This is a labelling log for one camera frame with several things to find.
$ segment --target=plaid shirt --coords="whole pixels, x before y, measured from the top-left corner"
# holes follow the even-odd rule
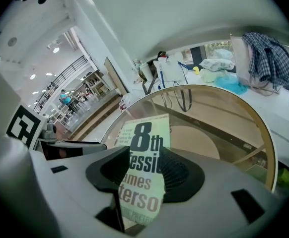
[[[246,33],[242,39],[252,47],[253,57],[249,65],[251,76],[258,76],[259,81],[268,80],[275,89],[289,84],[289,54],[282,44],[256,32]]]

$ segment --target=black metal railing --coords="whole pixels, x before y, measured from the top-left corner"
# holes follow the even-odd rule
[[[46,91],[37,101],[36,106],[34,107],[34,112],[39,113],[43,108],[44,104],[47,100],[52,96],[56,89],[75,71],[79,70],[82,66],[87,63],[87,60],[84,56],[78,58],[75,62],[73,62],[69,67],[67,67],[51,84],[46,88]]]

